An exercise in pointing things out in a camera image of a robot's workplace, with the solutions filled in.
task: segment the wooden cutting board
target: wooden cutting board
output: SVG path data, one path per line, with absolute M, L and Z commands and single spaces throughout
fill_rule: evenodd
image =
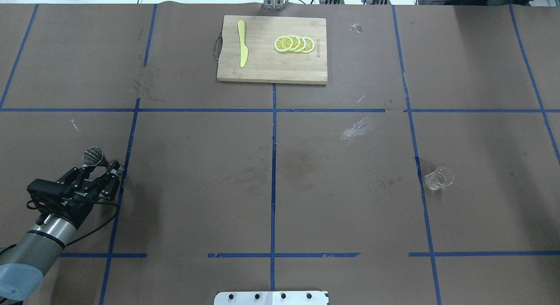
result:
M 240 67 L 238 20 L 245 21 L 248 58 Z M 308 36 L 315 41 L 310 53 L 280 53 L 274 49 L 279 36 Z M 326 19 L 278 16 L 224 16 L 218 81 L 322 84 L 327 82 Z

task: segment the glass cup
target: glass cup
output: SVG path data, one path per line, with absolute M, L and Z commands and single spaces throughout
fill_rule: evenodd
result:
M 424 176 L 426 188 L 436 191 L 453 184 L 453 173 L 447 167 L 438 167 L 433 173 Z

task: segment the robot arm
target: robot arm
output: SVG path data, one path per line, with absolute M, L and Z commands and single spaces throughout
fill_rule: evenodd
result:
M 98 147 L 86 150 L 82 159 L 81 168 L 70 169 L 57 181 L 36 179 L 28 186 L 28 209 L 38 210 L 40 216 L 19 243 L 0 250 L 0 303 L 27 299 L 62 250 L 98 231 L 118 213 L 118 205 L 111 201 L 120 186 L 119 162 L 109 164 Z M 105 167 L 106 172 L 90 180 L 96 167 Z M 94 205 L 112 205 L 116 211 L 100 227 L 70 241 Z

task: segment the blue tape line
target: blue tape line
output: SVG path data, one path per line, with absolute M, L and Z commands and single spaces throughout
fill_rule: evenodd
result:
M 108 112 L 131 113 L 132 108 L 2 108 L 2 112 Z
M 272 83 L 272 187 L 270 189 L 270 290 L 276 288 L 276 83 Z
M 33 9 L 33 14 L 31 15 L 31 19 L 29 20 L 28 29 L 25 31 L 25 35 L 23 40 L 21 41 L 20 50 L 17 52 L 16 60 L 14 61 L 14 65 L 12 66 L 12 71 L 10 72 L 10 77 L 8 77 L 8 82 L 6 82 L 6 87 L 4 88 L 4 93 L 2 94 L 2 99 L 0 99 L 0 108 L 4 106 L 4 101 L 6 100 L 6 96 L 8 95 L 8 90 L 10 89 L 10 84 L 12 84 L 12 78 L 14 78 L 14 73 L 16 72 L 16 68 L 18 67 L 18 62 L 20 62 L 21 53 L 24 51 L 25 42 L 28 39 L 29 32 L 32 29 L 33 21 L 37 14 L 37 9 L 39 5 L 36 4 L 35 8 Z
M 410 109 L 413 113 L 540 113 L 540 109 Z
M 548 117 L 546 116 L 546 111 L 544 110 L 544 105 L 542 99 L 540 98 L 539 90 L 536 87 L 535 78 L 532 75 L 532 70 L 531 70 L 531 66 L 529 65 L 529 60 L 527 60 L 525 48 L 523 48 L 523 42 L 521 36 L 519 35 L 518 24 L 515 20 L 514 6 L 512 6 L 512 4 L 510 4 L 510 14 L 511 14 L 511 21 L 514 24 L 515 35 L 518 38 L 519 49 L 521 50 L 521 55 L 523 56 L 525 66 L 527 67 L 527 72 L 529 74 L 528 76 L 531 79 L 532 89 L 535 91 L 536 99 L 539 102 L 540 111 L 542 112 L 542 119 L 544 119 L 544 124 L 546 125 L 546 130 L 548 131 L 548 136 L 550 137 L 550 142 L 552 143 L 552 148 L 554 149 L 554 154 L 556 154 L 556 161 L 558 162 L 558 165 L 560 165 L 560 153 L 558 153 L 558 146 L 556 145 L 556 140 L 554 139 L 554 135 L 552 134 L 552 129 L 550 129 Z
M 408 257 L 560 256 L 560 251 L 453 251 L 410 252 Z
M 355 258 L 359 255 L 360 253 L 358 252 L 281 252 L 276 253 L 276 258 Z
M 358 257 L 358 252 L 277 252 L 274 253 L 276 258 L 355 258 Z M 208 258 L 270 258 L 271 253 L 258 252 L 258 253 L 209 253 Z
M 270 253 L 209 253 L 208 258 L 270 258 Z
M 272 109 L 236 108 L 140 108 L 141 113 L 153 112 L 200 112 L 200 113 L 271 113 Z
M 152 44 L 152 34 L 154 33 L 154 22 L 156 22 L 156 11 L 158 5 L 154 4 L 154 11 L 152 12 L 152 24 L 150 25 L 150 33 L 148 34 L 148 43 L 146 44 L 146 55 L 144 56 L 144 65 L 148 64 L 148 54 L 150 54 L 150 44 Z
M 65 252 L 60 255 L 61 258 L 147 258 L 147 253 L 114 253 L 112 255 L 108 253 L 72 253 L 72 252 Z
M 404 87 L 404 93 L 406 94 L 406 110 L 408 112 L 408 122 L 410 124 L 410 134 L 412 135 L 412 146 L 414 147 L 414 160 L 416 160 L 416 173 L 418 174 L 418 181 L 420 182 L 420 190 L 422 192 L 422 205 L 424 205 L 424 223 L 426 225 L 426 235 L 428 237 L 428 248 L 430 253 L 434 252 L 434 244 L 432 242 L 432 231 L 430 228 L 430 217 L 428 217 L 428 205 L 426 204 L 426 193 L 424 192 L 424 182 L 422 180 L 422 168 L 420 167 L 420 157 L 418 157 L 418 146 L 416 144 L 416 132 L 414 131 L 414 120 L 412 119 L 412 107 L 410 106 L 410 96 L 408 94 L 408 86 L 406 85 L 406 80 L 404 79 L 404 61 L 403 52 L 400 45 L 399 36 L 399 26 L 396 19 L 396 9 L 392 5 L 392 18 L 395 24 L 395 35 L 396 35 L 396 45 L 399 51 L 400 60 L 400 70 L 402 73 L 402 86 Z M 432 263 L 432 275 L 434 277 L 434 288 L 436 291 L 436 301 L 437 305 L 441 305 L 441 294 L 440 294 L 440 283 L 438 279 L 438 270 L 436 268 L 436 259 L 434 256 L 430 257 Z
M 131 259 L 142 259 L 147 258 L 147 253 L 114 253 L 111 258 L 131 258 Z
M 296 108 L 296 109 L 277 109 L 279 113 L 384 113 L 384 109 L 351 109 L 351 108 Z
M 118 199 L 119 206 L 123 201 L 122 199 L 124 195 L 124 182 L 126 181 L 126 174 L 128 172 L 128 163 L 130 162 L 130 153 L 132 152 L 132 142 L 134 141 L 134 131 L 136 131 L 136 120 L 138 119 L 138 109 L 140 109 L 140 98 L 136 100 L 136 106 L 134 106 L 134 117 L 132 118 L 132 126 L 130 126 L 130 136 L 128 137 L 128 148 L 126 149 L 126 158 L 124 160 L 124 167 L 122 169 L 122 179 L 120 182 L 120 192 L 119 192 L 119 199 Z M 115 245 L 116 228 L 119 223 L 119 216 L 120 214 L 117 214 L 112 223 L 111 241 L 108 245 L 108 257 L 107 257 L 107 263 L 105 264 L 105 274 L 103 276 L 103 285 L 101 286 L 102 291 L 99 297 L 99 305 L 103 305 L 103 302 L 105 301 L 107 281 L 109 279 L 109 271 L 111 269 L 111 259 L 112 259 L 111 255 Z
M 64 252 L 60 255 L 61 258 L 107 258 L 108 253 L 71 253 Z

